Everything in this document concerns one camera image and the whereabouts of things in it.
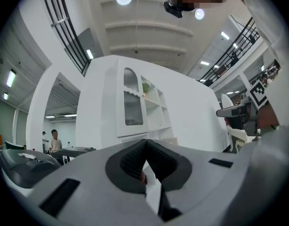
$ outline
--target black metal railing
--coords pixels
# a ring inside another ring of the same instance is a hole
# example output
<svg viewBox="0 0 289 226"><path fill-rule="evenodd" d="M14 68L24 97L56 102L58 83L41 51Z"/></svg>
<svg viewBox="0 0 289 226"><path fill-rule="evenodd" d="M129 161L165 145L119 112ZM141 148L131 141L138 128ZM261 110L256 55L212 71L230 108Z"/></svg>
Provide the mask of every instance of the black metal railing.
<svg viewBox="0 0 289 226"><path fill-rule="evenodd" d="M51 27L56 30L56 33L64 44L64 49L69 58L78 70L85 75L86 69L90 64L90 59L86 55L73 28L65 0L44 1L51 18Z"/></svg>
<svg viewBox="0 0 289 226"><path fill-rule="evenodd" d="M251 18L226 52L202 76L200 82L210 86L233 67L259 39L260 35L256 29L255 21Z"/></svg>

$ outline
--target potted plant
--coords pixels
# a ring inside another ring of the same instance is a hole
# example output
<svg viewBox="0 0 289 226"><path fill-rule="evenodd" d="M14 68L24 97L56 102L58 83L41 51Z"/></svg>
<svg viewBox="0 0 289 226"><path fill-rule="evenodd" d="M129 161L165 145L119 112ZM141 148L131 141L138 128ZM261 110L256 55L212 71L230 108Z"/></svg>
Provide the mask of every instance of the potted plant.
<svg viewBox="0 0 289 226"><path fill-rule="evenodd" d="M147 97L147 93L149 92L151 83L149 81L142 81L142 84L143 84L143 91L144 91L143 97Z"/></svg>

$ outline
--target green plant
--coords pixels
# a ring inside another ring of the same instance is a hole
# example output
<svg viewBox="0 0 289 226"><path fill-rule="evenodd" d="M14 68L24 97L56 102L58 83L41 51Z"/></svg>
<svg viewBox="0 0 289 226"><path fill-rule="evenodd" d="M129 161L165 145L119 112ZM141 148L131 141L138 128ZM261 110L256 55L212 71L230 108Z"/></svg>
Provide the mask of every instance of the green plant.
<svg viewBox="0 0 289 226"><path fill-rule="evenodd" d="M149 88L150 88L149 83L143 82L143 91L144 91L144 93L148 93L149 92Z"/></svg>

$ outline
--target black camera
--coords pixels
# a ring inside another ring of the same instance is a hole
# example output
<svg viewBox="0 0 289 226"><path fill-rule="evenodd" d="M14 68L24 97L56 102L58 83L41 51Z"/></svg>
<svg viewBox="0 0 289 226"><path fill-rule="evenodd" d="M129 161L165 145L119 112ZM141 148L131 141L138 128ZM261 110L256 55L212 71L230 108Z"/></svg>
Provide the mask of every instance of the black camera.
<svg viewBox="0 0 289 226"><path fill-rule="evenodd" d="M182 10L180 10L179 8L170 5L169 2L164 2L164 3L163 3L163 6L164 6L164 9L165 9L168 13L174 15L174 16L177 17L177 18L182 18L182 16L183 16Z"/></svg>

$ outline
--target railing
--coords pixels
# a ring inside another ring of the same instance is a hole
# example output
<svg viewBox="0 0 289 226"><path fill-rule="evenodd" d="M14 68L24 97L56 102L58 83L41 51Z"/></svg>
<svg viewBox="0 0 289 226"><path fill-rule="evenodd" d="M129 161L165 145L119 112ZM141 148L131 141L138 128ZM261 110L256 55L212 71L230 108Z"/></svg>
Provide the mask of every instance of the railing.
<svg viewBox="0 0 289 226"><path fill-rule="evenodd" d="M200 82L206 86L212 85L247 53L259 37L260 35L256 31L255 22L253 18L251 18L226 52L212 65L207 73L202 76Z"/></svg>
<svg viewBox="0 0 289 226"><path fill-rule="evenodd" d="M70 20L65 0L44 0L49 16L51 18L51 27L55 28L56 33L64 44L64 48L69 58L85 75L90 64L90 59L86 55L79 38L73 28Z"/></svg>

